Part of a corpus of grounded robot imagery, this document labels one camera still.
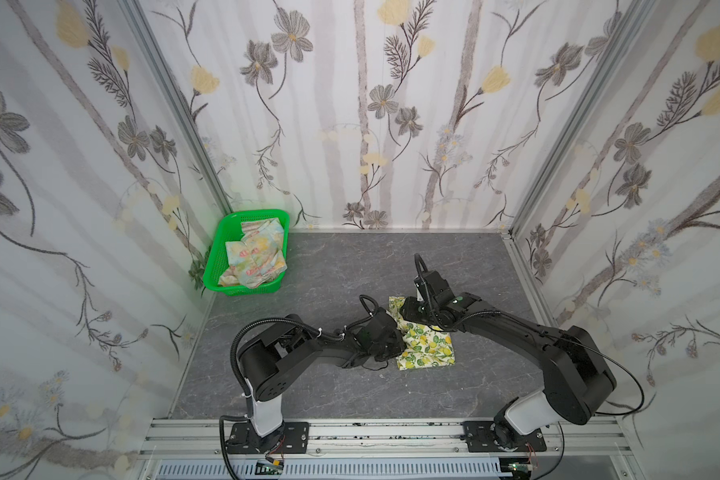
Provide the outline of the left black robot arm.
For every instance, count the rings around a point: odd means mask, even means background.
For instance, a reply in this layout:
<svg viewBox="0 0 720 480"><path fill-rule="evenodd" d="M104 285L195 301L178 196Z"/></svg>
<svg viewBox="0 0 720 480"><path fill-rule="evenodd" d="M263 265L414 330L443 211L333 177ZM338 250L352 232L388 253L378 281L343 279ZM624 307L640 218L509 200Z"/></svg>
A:
<svg viewBox="0 0 720 480"><path fill-rule="evenodd" d="M374 361L386 366L405 349L397 322L381 307L335 332L310 326L294 314L252 322L230 347L247 413L220 419L222 452L304 454L310 426L283 418L284 392L314 364L353 369Z"/></svg>

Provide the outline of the lemon print yellow skirt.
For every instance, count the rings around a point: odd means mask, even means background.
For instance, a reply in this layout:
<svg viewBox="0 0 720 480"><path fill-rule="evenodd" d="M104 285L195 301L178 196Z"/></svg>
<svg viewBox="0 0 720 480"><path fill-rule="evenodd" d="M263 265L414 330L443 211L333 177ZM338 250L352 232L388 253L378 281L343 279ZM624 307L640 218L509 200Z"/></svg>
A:
<svg viewBox="0 0 720 480"><path fill-rule="evenodd" d="M399 370L427 369L455 364L455 352L451 337L441 330L403 319L403 297L390 296L388 313L396 321L405 343L403 353L396 358Z"/></svg>

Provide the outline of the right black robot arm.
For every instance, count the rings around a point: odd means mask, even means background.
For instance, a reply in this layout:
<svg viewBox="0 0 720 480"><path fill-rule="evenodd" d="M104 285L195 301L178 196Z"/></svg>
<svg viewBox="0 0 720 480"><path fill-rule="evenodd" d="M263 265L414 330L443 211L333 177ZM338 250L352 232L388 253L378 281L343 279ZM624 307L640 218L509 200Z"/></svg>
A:
<svg viewBox="0 0 720 480"><path fill-rule="evenodd" d="M617 387L590 334L532 323L471 293L454 294L436 271L419 274L415 296L400 308L411 323L485 337L520 354L543 376L543 387L503 407L493 418L493 442L504 450L524 443L543 426L585 425Z"/></svg>

